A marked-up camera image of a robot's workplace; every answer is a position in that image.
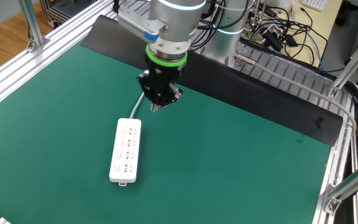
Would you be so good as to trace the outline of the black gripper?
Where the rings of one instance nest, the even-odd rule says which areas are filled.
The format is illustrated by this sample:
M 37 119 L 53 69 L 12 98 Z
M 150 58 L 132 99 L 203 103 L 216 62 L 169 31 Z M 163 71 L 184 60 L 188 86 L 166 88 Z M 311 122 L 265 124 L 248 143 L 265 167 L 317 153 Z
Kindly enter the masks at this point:
M 169 104 L 175 103 L 183 92 L 175 85 L 186 66 L 186 60 L 167 62 L 154 62 L 150 58 L 145 59 L 148 70 L 144 70 L 136 80 L 139 82 L 144 96 L 150 101 L 150 109 L 153 112 Z

